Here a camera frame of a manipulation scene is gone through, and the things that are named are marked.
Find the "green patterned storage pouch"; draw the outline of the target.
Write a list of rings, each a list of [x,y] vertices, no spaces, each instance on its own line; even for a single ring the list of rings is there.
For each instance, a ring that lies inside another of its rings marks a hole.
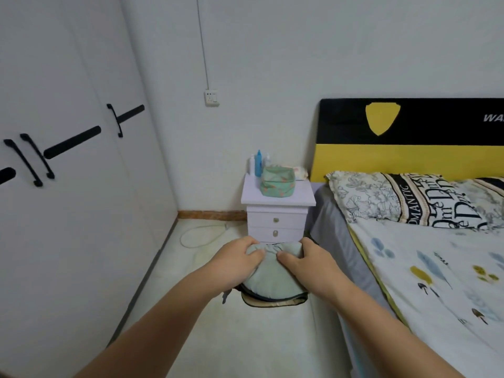
[[[267,166],[262,170],[259,191],[265,197],[291,197],[296,177],[292,167]]]

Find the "person's left hand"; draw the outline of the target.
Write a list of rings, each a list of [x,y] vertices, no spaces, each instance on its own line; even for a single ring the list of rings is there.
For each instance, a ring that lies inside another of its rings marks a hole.
[[[205,282],[213,297],[231,290],[247,280],[257,267],[248,267],[247,250],[259,244],[251,236],[223,245],[204,266]]]

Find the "person's left forearm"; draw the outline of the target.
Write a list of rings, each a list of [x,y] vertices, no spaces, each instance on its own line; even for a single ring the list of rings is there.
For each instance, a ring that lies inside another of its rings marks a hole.
[[[166,378],[207,304],[239,284],[209,266],[190,273],[74,378]]]

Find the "black and yellow headboard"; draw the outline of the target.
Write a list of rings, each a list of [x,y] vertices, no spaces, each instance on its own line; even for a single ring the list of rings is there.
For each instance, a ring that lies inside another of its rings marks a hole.
[[[310,181],[333,171],[504,177],[504,98],[322,99]]]

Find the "wooden baseboard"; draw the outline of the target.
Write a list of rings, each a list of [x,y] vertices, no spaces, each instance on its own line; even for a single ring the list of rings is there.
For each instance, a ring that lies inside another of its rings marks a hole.
[[[247,213],[244,210],[236,211],[199,211],[179,210],[178,219],[183,220],[215,220],[215,221],[247,221]]]

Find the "white nightstand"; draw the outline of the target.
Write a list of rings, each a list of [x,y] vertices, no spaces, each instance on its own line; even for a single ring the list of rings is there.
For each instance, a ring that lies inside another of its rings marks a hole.
[[[241,203],[246,206],[248,235],[265,244],[299,241],[308,211],[316,205],[310,181],[296,181],[293,195],[285,198],[263,196],[259,184],[259,178],[244,176]],[[279,218],[278,223],[273,222],[274,217]],[[272,236],[274,230],[278,237]]]

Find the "grey bed sheet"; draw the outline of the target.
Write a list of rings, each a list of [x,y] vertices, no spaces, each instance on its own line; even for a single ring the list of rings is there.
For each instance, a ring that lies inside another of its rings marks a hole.
[[[357,249],[329,186],[316,182],[311,185],[316,200],[316,205],[308,210],[306,223],[311,239],[331,254],[342,272],[357,287],[396,318],[375,276]],[[365,348],[343,318],[316,298],[312,301],[312,309],[323,350],[328,351],[330,344],[335,345],[338,335],[338,342],[344,342],[347,349],[350,377],[381,378]]]

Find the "white wardrobe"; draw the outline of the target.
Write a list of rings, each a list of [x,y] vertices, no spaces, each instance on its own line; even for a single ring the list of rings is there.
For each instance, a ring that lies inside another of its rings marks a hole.
[[[0,0],[0,375],[103,351],[177,216],[121,4]]]

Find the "floral lettered pillow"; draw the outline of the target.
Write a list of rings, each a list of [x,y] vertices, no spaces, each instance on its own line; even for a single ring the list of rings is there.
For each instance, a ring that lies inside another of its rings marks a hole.
[[[488,229],[469,197],[438,174],[333,171],[325,178],[349,223],[376,219],[444,229]]]
[[[482,177],[451,182],[472,202],[490,230],[504,230],[504,177]]]

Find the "person's right forearm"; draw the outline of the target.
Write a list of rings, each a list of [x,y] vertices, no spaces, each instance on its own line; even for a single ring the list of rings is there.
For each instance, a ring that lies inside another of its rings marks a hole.
[[[348,279],[332,282],[324,299],[348,322],[384,376],[465,378]]]

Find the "person's right hand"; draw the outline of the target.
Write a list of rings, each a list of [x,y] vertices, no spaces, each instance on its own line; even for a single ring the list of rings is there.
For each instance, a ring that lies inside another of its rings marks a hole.
[[[348,287],[347,276],[331,254],[311,239],[304,237],[300,244],[303,250],[301,272],[290,272],[310,293],[324,300],[335,309],[343,307],[344,288]]]

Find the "white leaf print quilt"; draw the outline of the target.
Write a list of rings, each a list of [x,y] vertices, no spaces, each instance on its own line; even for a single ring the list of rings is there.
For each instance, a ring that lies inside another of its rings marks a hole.
[[[466,378],[504,378],[504,229],[348,225],[390,307]]]

